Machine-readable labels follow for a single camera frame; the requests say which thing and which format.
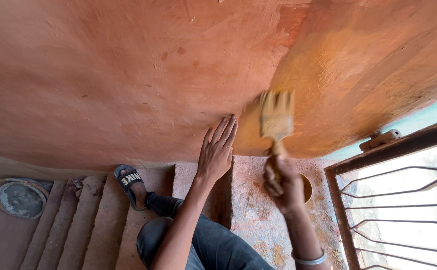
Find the man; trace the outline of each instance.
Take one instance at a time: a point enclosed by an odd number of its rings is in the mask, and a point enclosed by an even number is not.
[[[213,185],[231,166],[238,126],[236,116],[232,115],[226,124],[227,119],[222,119],[212,138],[212,128],[203,138],[197,174],[185,200],[147,192],[142,179],[130,166],[115,169],[115,177],[132,206],[138,211],[153,210],[160,216],[143,225],[137,237],[138,254],[147,269],[272,269],[239,236],[200,214]],[[326,254],[320,248],[305,209],[303,180],[289,158],[273,156],[271,159],[283,180],[281,186],[266,184],[274,177],[273,171],[266,171],[264,187],[285,217],[296,268],[324,270]]]

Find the hand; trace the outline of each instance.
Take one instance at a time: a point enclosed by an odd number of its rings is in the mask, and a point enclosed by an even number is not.
[[[208,129],[205,138],[203,138],[194,182],[201,181],[213,186],[230,169],[232,165],[232,144],[238,127],[236,119],[235,114],[232,114],[224,130],[227,119],[223,118],[211,141],[209,141],[210,133],[212,133],[213,128]]]
[[[305,206],[302,176],[295,171],[292,159],[286,156],[271,156],[267,162],[280,172],[282,183],[275,181],[275,172],[271,167],[265,167],[263,187],[269,192],[270,197],[277,205],[282,214],[287,215],[291,211]]]

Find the slide sandal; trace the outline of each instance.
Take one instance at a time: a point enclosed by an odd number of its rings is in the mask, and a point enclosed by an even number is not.
[[[120,175],[120,171],[124,169],[129,169],[131,172],[127,172],[124,175]],[[120,165],[114,171],[115,179],[119,182],[120,187],[122,187],[123,191],[127,194],[127,197],[130,200],[131,205],[137,211],[143,211],[146,209],[140,209],[137,207],[135,202],[135,194],[131,191],[130,187],[136,182],[142,182],[140,175],[138,175],[137,170],[128,165]]]

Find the jeans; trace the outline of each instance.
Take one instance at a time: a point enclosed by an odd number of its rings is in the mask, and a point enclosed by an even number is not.
[[[147,193],[145,205],[156,218],[143,225],[137,236],[137,250],[147,269],[167,234],[183,200]],[[191,241],[186,270],[272,270],[273,268],[249,246],[224,226],[200,215]]]

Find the paintbrush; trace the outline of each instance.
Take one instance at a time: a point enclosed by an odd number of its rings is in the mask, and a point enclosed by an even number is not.
[[[260,137],[272,140],[272,146],[267,150],[269,156],[282,155],[289,157],[282,139],[293,133],[293,116],[295,99],[293,91],[265,91],[260,96]],[[268,159],[265,169],[273,169],[276,183],[281,184],[281,175],[276,170],[272,159]]]

